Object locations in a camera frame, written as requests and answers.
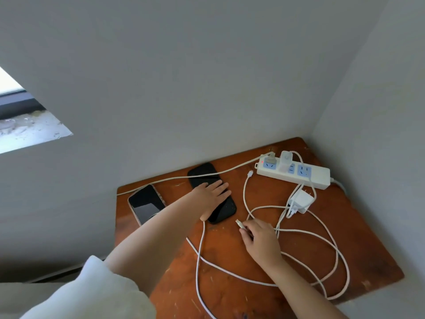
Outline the white charger with folding prongs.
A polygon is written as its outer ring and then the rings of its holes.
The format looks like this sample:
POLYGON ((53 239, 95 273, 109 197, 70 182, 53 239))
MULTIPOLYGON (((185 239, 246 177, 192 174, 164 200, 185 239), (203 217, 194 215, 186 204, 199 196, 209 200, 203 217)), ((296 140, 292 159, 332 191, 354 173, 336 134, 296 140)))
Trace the white charger with folding prongs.
POLYGON ((298 189, 288 200, 288 211, 286 218, 291 218, 293 215, 305 214, 315 198, 302 189, 298 189))

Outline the person's left hand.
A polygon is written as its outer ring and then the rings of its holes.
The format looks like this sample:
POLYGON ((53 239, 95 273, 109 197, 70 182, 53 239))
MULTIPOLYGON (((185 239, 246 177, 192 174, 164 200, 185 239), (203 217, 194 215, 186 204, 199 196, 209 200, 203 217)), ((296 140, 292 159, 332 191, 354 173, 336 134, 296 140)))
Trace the person's left hand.
POLYGON ((229 196, 216 195, 216 187, 206 187, 207 183, 202 183, 189 193, 189 200, 194 210, 201 216, 205 209, 215 210, 229 196))

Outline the white sleeve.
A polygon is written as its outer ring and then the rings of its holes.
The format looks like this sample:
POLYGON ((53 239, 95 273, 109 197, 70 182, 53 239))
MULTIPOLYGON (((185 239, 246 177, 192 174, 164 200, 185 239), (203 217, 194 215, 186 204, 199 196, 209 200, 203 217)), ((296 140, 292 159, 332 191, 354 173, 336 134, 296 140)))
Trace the white sleeve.
POLYGON ((134 281, 91 256, 75 280, 20 319, 156 319, 156 309, 134 281))

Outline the person's right forearm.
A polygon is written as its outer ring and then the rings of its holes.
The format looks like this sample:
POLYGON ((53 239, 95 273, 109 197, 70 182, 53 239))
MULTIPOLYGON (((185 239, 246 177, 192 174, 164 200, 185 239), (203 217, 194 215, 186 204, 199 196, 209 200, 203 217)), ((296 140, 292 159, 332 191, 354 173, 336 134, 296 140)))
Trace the person's right forearm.
POLYGON ((278 286, 297 319, 348 319, 284 260, 265 272, 278 286))

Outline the person's right hand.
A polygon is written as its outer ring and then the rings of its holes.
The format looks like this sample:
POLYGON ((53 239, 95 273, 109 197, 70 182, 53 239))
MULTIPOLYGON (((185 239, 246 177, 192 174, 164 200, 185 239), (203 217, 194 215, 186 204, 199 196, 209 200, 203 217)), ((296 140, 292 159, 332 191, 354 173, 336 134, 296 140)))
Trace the person's right hand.
POLYGON ((273 226, 258 219, 247 220, 242 224, 254 235, 254 244, 245 246, 247 252, 272 277, 285 263, 273 226))

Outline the window with dark frame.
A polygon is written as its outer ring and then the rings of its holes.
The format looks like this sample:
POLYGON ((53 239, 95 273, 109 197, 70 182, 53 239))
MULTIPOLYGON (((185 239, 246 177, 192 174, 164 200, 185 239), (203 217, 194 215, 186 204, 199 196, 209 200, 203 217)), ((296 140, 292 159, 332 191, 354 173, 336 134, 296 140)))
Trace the window with dark frame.
POLYGON ((0 66, 0 154, 72 135, 0 66))

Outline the white power strip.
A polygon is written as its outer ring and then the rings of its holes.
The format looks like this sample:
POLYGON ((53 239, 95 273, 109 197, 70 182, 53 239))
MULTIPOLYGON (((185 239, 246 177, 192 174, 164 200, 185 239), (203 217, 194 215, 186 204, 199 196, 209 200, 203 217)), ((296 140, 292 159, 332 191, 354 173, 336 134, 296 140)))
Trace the white power strip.
POLYGON ((277 170, 280 158, 276 157, 277 164, 263 164, 261 157, 255 164, 258 175, 278 179, 295 184, 304 184, 315 189, 325 190, 331 184, 330 170, 326 167, 309 165, 303 162, 294 161, 289 173, 282 173, 277 170))

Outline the person's left forearm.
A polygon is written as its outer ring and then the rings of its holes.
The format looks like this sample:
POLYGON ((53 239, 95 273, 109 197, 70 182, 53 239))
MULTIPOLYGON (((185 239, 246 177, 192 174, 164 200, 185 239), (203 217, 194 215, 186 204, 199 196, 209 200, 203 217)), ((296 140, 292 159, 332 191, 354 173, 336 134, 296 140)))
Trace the person's left forearm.
POLYGON ((131 279, 150 296, 172 263, 180 246, 205 213, 195 191, 167 206, 124 239, 105 259, 115 274, 131 279))

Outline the white charger with round mark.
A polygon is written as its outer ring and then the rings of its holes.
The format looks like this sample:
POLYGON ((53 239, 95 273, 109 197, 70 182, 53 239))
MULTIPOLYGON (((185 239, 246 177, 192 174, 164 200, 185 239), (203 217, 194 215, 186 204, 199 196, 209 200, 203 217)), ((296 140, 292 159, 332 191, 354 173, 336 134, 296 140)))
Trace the white charger with round mark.
POLYGON ((277 165, 277 170, 282 173, 289 173, 293 163, 293 153, 291 151, 282 151, 280 154, 280 160, 277 165))

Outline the black smartphone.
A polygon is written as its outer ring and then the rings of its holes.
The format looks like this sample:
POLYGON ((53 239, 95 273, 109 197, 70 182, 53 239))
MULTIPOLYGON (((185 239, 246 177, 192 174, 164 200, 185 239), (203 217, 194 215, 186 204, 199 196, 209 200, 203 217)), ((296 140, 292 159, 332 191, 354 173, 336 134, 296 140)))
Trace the black smartphone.
MULTIPOLYGON (((188 176, 195 176, 189 178, 189 182, 192 188, 198 187, 202 183, 213 184, 214 182, 221 180, 221 177, 216 174, 217 171, 213 164, 207 162, 205 164, 199 165, 190 171, 188 171, 188 176)), ((227 218, 233 216, 237 211, 236 204, 234 203, 231 196, 226 198, 210 215, 208 222, 212 225, 216 225, 227 218)))

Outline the smartphone with gold edge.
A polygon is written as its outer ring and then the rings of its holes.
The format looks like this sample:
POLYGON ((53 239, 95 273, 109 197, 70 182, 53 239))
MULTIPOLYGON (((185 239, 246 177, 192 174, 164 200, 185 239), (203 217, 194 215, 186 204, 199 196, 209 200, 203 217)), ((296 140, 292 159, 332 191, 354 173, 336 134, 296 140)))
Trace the smartphone with gold edge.
POLYGON ((139 226, 166 208, 166 203, 152 184, 134 192, 128 198, 128 204, 139 226))

